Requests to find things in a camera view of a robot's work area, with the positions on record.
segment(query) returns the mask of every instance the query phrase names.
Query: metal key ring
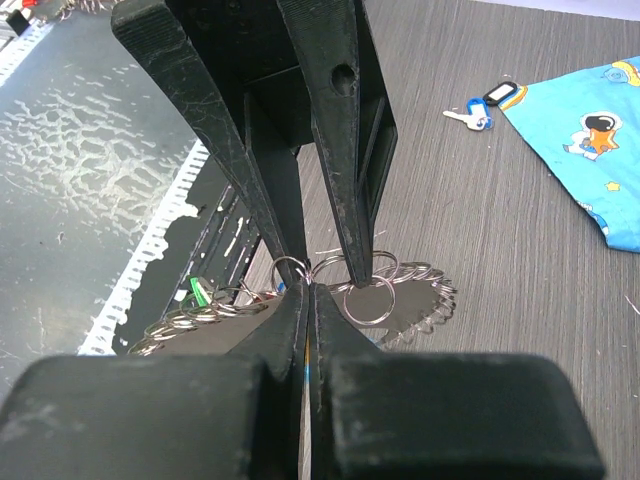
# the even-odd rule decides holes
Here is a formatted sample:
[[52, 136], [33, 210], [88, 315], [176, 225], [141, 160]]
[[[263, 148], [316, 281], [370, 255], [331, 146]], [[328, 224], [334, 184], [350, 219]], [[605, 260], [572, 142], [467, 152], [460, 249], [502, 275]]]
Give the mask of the metal key ring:
[[184, 297], [184, 299], [178, 304], [178, 313], [185, 318], [189, 318], [200, 323], [220, 321], [219, 311], [213, 310], [211, 305], [205, 305], [203, 307], [192, 306], [189, 308], [187, 303], [193, 300], [195, 300], [194, 294]]
[[455, 295], [458, 293], [458, 291], [450, 285], [438, 284], [435, 290], [441, 297], [445, 295]]
[[408, 280], [413, 280], [414, 276], [417, 274], [419, 270], [419, 266], [416, 265], [415, 263], [410, 263], [410, 262], [401, 263], [400, 269], [398, 270], [396, 277], [393, 278], [393, 280], [391, 280], [390, 278], [386, 277], [385, 274], [393, 269], [395, 269], [395, 267], [393, 265], [389, 265], [387, 267], [382, 267], [376, 270], [374, 273], [376, 273], [377, 275], [380, 275], [381, 277], [385, 277], [387, 280], [390, 280], [394, 285], [397, 285], [399, 283], [403, 283]]
[[148, 337], [163, 336], [168, 330], [177, 331], [178, 329], [166, 323], [153, 324], [144, 329], [144, 334]]
[[193, 323], [193, 320], [187, 317], [173, 317], [171, 318], [171, 325], [176, 327], [176, 328], [193, 328], [196, 326], [195, 323]]
[[[316, 277], [318, 276], [318, 274], [320, 274], [322, 270], [330, 267], [334, 263], [343, 262], [343, 261], [344, 261], [344, 255], [333, 255], [331, 257], [327, 257], [324, 260], [322, 260], [319, 264], [317, 264], [315, 267], [313, 267], [313, 270], [311, 270], [311, 277], [315, 281]], [[327, 285], [327, 288], [331, 293], [340, 293], [340, 292], [347, 291], [350, 286], [351, 286], [351, 282], [346, 281], [346, 282], [332, 283], [331, 285]]]
[[[313, 278], [313, 274], [309, 272], [309, 269], [307, 268], [307, 266], [302, 263], [300, 260], [298, 260], [295, 257], [288, 257], [288, 256], [283, 256], [283, 257], [278, 257], [276, 258], [273, 263], [271, 264], [271, 289], [274, 292], [278, 292], [278, 285], [276, 284], [276, 269], [278, 267], [278, 263], [282, 262], [283, 260], [289, 260], [290, 262], [295, 263], [296, 265], [299, 265], [302, 268], [302, 271], [296, 269], [296, 271], [298, 272], [298, 274], [300, 274], [300, 276], [302, 276], [302, 278], [304, 278], [306, 280], [306, 282], [308, 284], [311, 283], [311, 280]], [[284, 293], [282, 292], [278, 292], [278, 295], [284, 295]]]
[[393, 285], [391, 284], [391, 282], [386, 278], [380, 277], [378, 275], [372, 275], [371, 278], [376, 279], [380, 283], [384, 284], [389, 289], [389, 293], [391, 294], [391, 304], [389, 305], [389, 308], [387, 309], [387, 311], [383, 313], [380, 317], [376, 318], [375, 320], [366, 321], [366, 320], [358, 320], [353, 315], [351, 315], [351, 312], [347, 307], [347, 298], [349, 297], [353, 289], [356, 287], [355, 285], [351, 285], [347, 289], [347, 293], [344, 294], [344, 298], [342, 299], [342, 306], [344, 307], [344, 313], [347, 315], [347, 317], [349, 317], [351, 321], [357, 323], [358, 325], [362, 325], [365, 327], [374, 326], [384, 322], [389, 317], [389, 315], [391, 315], [391, 312], [393, 312], [393, 309], [396, 306], [396, 290], [393, 288]]
[[156, 329], [156, 331], [153, 332], [153, 335], [149, 335], [149, 336], [152, 337], [154, 340], [165, 341], [165, 340], [171, 340], [172, 338], [175, 338], [184, 332], [185, 332], [184, 329], [176, 329], [171, 325], [165, 325], [162, 328]]
[[265, 300], [264, 297], [262, 295], [260, 295], [259, 293], [252, 292], [248, 288], [245, 288], [245, 287], [224, 287], [224, 288], [218, 289], [218, 291], [219, 292], [246, 293], [251, 298], [253, 298], [253, 300], [258, 300], [259, 303], [250, 303], [249, 305], [230, 305], [230, 304], [226, 304], [226, 303], [220, 303], [215, 299], [211, 301], [211, 304], [214, 305], [215, 307], [217, 307], [219, 310], [222, 310], [225, 313], [234, 314], [234, 315], [231, 315], [231, 316], [247, 316], [248, 317], [250, 315], [257, 315], [258, 313], [262, 312], [265, 308], [267, 308], [266, 305], [260, 303], [260, 302], [263, 302]]
[[215, 323], [220, 322], [225, 318], [250, 317], [252, 315], [257, 315], [261, 311], [268, 308], [262, 303], [251, 304], [251, 306], [255, 308], [248, 309], [246, 307], [219, 303], [216, 305], [211, 304], [204, 307], [195, 307], [187, 310], [185, 314], [189, 316], [189, 318], [192, 318], [198, 322]]
[[413, 276], [413, 280], [425, 281], [425, 279], [431, 275], [433, 267], [424, 262], [416, 262], [416, 265], [418, 268], [416, 274]]
[[489, 130], [493, 128], [493, 122], [491, 121], [491, 117], [480, 117], [477, 123], [478, 127], [482, 127], [485, 130]]
[[[396, 278], [396, 276], [398, 275], [398, 271], [400, 270], [400, 262], [398, 261], [398, 257], [396, 257], [393, 253], [391, 252], [385, 252], [384, 250], [374, 250], [373, 251], [373, 257], [385, 257], [388, 258], [389, 260], [391, 260], [393, 262], [393, 265], [395, 265], [395, 268], [393, 269], [393, 274], [391, 274], [390, 277], [388, 277], [386, 280], [393, 282], [393, 280]], [[371, 275], [371, 278], [373, 278], [374, 276], [380, 277], [380, 271], [387, 271], [387, 269], [390, 266], [393, 265], [387, 265], [386, 267], [380, 267], [377, 270], [374, 270], [373, 275]]]
[[431, 269], [431, 273], [427, 275], [423, 280], [425, 282], [437, 282], [444, 278], [444, 272], [435, 268]]
[[136, 343], [133, 347], [129, 349], [129, 355], [141, 355], [147, 356], [151, 355], [156, 350], [161, 350], [164, 348], [163, 343], [157, 343], [155, 340], [151, 338], [145, 338]]
[[[373, 257], [374, 258], [386, 257], [393, 262], [393, 265], [387, 265], [387, 266], [378, 268], [373, 272], [373, 275], [371, 276], [371, 278], [381, 277], [382, 273], [387, 273], [391, 268], [393, 268], [393, 273], [391, 274], [390, 277], [387, 278], [387, 280], [393, 281], [396, 275], [398, 274], [398, 270], [400, 269], [400, 262], [398, 261], [398, 258], [394, 254], [385, 252], [383, 250], [374, 250]], [[313, 270], [311, 270], [311, 277], [315, 280], [318, 274], [320, 274], [322, 270], [324, 270], [327, 267], [330, 267], [334, 263], [343, 262], [344, 260], [345, 260], [345, 257], [342, 254], [333, 255], [331, 257], [325, 258], [320, 263], [318, 263], [315, 267], [313, 267]], [[340, 292], [345, 292], [349, 290], [351, 285], [352, 285], [351, 282], [347, 280], [345, 282], [338, 282], [338, 283], [333, 283], [331, 285], [327, 285], [327, 288], [331, 293], [340, 293]]]

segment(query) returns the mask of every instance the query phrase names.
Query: silver key ring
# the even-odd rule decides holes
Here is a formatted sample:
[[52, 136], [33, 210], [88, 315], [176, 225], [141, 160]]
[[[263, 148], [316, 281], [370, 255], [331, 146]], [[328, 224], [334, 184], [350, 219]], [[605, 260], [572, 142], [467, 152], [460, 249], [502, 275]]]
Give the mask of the silver key ring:
[[493, 128], [493, 122], [489, 117], [480, 117], [480, 119], [478, 119], [477, 125], [478, 127], [482, 127], [485, 130], [489, 130], [490, 128]]
[[250, 315], [257, 315], [258, 313], [260, 313], [261, 311], [263, 311], [265, 307], [262, 303], [265, 300], [265, 298], [260, 295], [259, 293], [256, 292], [252, 292], [251, 290], [245, 288], [245, 287], [224, 287], [224, 288], [220, 288], [218, 289], [218, 292], [239, 292], [239, 293], [246, 293], [247, 295], [249, 295], [254, 301], [258, 301], [258, 303], [250, 303], [249, 305], [230, 305], [230, 304], [225, 304], [225, 303], [220, 303], [219, 301], [213, 299], [211, 300], [211, 305], [214, 306], [214, 308], [217, 308], [218, 310], [220, 310], [218, 313], [219, 315], [225, 316], [225, 314], [230, 314], [230, 315], [226, 315], [226, 316], [250, 316]]
[[[398, 275], [398, 271], [400, 270], [400, 262], [398, 261], [398, 258], [394, 254], [390, 252], [385, 252], [383, 250], [374, 250], [373, 257], [388, 258], [393, 262], [393, 264], [378, 268], [373, 272], [373, 275], [371, 276], [371, 278], [381, 277], [383, 276], [383, 274], [386, 274], [387, 272], [392, 270], [393, 273], [390, 276], [386, 277], [386, 279], [390, 282], [393, 282], [394, 279], [396, 278], [396, 275]], [[322, 270], [330, 267], [334, 263], [343, 262], [344, 260], [345, 258], [344, 258], [344, 255], [342, 254], [333, 255], [331, 257], [325, 258], [320, 263], [318, 263], [315, 267], [313, 267], [313, 270], [311, 270], [311, 277], [313, 278], [314, 281], [316, 281], [317, 276], [320, 274]], [[381, 285], [382, 285], [381, 283], [376, 283], [374, 286], [380, 287]], [[346, 282], [338, 282], [338, 283], [333, 283], [331, 285], [327, 285], [327, 288], [331, 293], [346, 292], [347, 290], [349, 290], [350, 287], [351, 287], [351, 282], [349, 280], [347, 280]]]
[[204, 307], [190, 307], [188, 303], [192, 302], [193, 300], [195, 300], [195, 295], [190, 294], [184, 297], [184, 299], [178, 305], [178, 311], [182, 317], [200, 323], [210, 323], [221, 320], [218, 313], [213, 311], [210, 305], [205, 305]]
[[302, 270], [300, 270], [299, 268], [296, 268], [296, 272], [298, 272], [298, 274], [305, 279], [305, 281], [307, 282], [307, 284], [311, 284], [311, 281], [313, 279], [313, 273], [309, 272], [309, 269], [307, 269], [307, 266], [302, 263], [300, 260], [298, 260], [295, 257], [288, 257], [288, 256], [284, 256], [284, 257], [278, 257], [276, 258], [273, 263], [271, 264], [271, 288], [274, 292], [277, 292], [278, 295], [284, 295], [283, 292], [278, 292], [278, 285], [276, 283], [276, 269], [278, 267], [278, 263], [288, 260], [290, 262], [295, 263], [296, 265], [299, 265], [300, 268], [302, 268]]
[[[406, 282], [408, 280], [412, 280], [413, 277], [418, 272], [419, 266], [415, 263], [402, 263], [400, 264], [400, 268], [398, 269], [394, 265], [389, 265], [387, 267], [379, 268], [374, 272], [376, 275], [380, 275], [381, 277], [385, 277], [387, 280], [393, 282], [394, 285], [399, 283]], [[396, 272], [395, 277], [387, 277], [386, 274], [390, 271], [394, 270]]]
[[[319, 264], [317, 264], [315, 267], [313, 267], [313, 270], [311, 270], [311, 277], [315, 281], [316, 277], [322, 270], [330, 267], [334, 263], [343, 262], [343, 261], [344, 261], [344, 255], [333, 255], [331, 257], [327, 257], [324, 260], [322, 260]], [[333, 283], [331, 285], [327, 285], [327, 288], [333, 294], [333, 293], [345, 292], [349, 289], [350, 286], [351, 286], [351, 282], [346, 281], [346, 282], [338, 282], [338, 283]]]
[[185, 329], [175, 328], [171, 325], [166, 324], [166, 325], [158, 325], [155, 328], [150, 329], [149, 336], [153, 336], [153, 338], [159, 341], [164, 341], [164, 340], [171, 340], [172, 338], [184, 332], [185, 332]]
[[414, 275], [414, 280], [426, 281], [425, 279], [431, 275], [433, 271], [433, 267], [428, 263], [416, 262], [416, 266], [418, 267], [416, 270], [416, 274]]
[[371, 278], [375, 279], [375, 280], [378, 280], [378, 282], [376, 282], [376, 285], [384, 284], [387, 287], [387, 289], [389, 290], [389, 293], [391, 294], [391, 304], [389, 305], [389, 308], [387, 308], [387, 311], [385, 313], [383, 313], [380, 317], [376, 318], [375, 320], [366, 321], [366, 320], [358, 320], [353, 315], [351, 315], [351, 312], [349, 311], [349, 308], [347, 307], [347, 298], [349, 297], [349, 295], [351, 294], [353, 289], [356, 288], [355, 285], [351, 285], [347, 289], [347, 293], [344, 294], [344, 298], [342, 299], [342, 306], [344, 307], [344, 313], [347, 315], [347, 317], [349, 317], [349, 319], [351, 321], [357, 323], [358, 325], [362, 325], [362, 326], [365, 326], [365, 327], [374, 326], [374, 325], [377, 325], [379, 323], [384, 322], [387, 319], [387, 317], [389, 317], [389, 315], [391, 315], [391, 312], [393, 312], [393, 309], [396, 306], [396, 290], [395, 290], [395, 288], [393, 288], [392, 283], [389, 280], [387, 280], [386, 278], [381, 277], [379, 275], [372, 275]]

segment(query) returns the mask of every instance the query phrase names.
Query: table surface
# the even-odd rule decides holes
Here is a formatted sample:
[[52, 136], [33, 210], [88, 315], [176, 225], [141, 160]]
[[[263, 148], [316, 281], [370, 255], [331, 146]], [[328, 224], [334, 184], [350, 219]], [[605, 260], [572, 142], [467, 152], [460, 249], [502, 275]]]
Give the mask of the table surface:
[[[475, 133], [442, 111], [504, 75], [531, 84], [635, 56], [640, 23], [465, 0], [367, 0], [367, 10], [400, 131], [375, 246], [433, 263], [460, 290], [449, 324], [408, 348], [552, 358], [574, 385], [607, 478], [638, 478], [640, 315], [625, 296], [640, 304], [640, 255], [607, 248], [500, 113]], [[316, 263], [339, 243], [315, 147], [303, 149], [300, 168]], [[261, 247], [247, 283], [266, 286], [269, 265]]]

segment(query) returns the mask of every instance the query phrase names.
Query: blue cloth with cartoon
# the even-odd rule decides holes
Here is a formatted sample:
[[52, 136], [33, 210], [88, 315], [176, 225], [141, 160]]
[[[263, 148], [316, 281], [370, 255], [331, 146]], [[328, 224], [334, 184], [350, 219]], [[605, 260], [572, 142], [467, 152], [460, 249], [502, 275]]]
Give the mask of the blue cloth with cartoon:
[[612, 248], [640, 252], [640, 57], [520, 86], [500, 108]]

